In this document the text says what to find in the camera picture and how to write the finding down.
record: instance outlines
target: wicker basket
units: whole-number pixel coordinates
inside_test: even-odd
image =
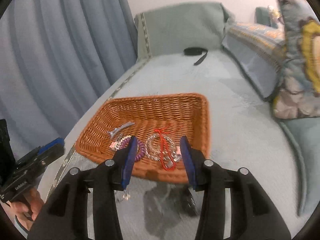
[[[191,146],[207,157],[210,150],[208,108],[207,99],[196,93],[109,100],[82,131],[76,142],[76,151],[96,163],[102,163],[113,157],[114,152],[109,146],[121,132],[135,135],[145,142],[154,129],[167,127],[166,134],[177,145],[180,138],[186,135]],[[135,122],[135,125],[121,130],[110,140],[107,131],[129,121]],[[174,171],[165,171],[159,161],[145,156],[134,164],[132,175],[149,180],[188,183],[182,160]]]

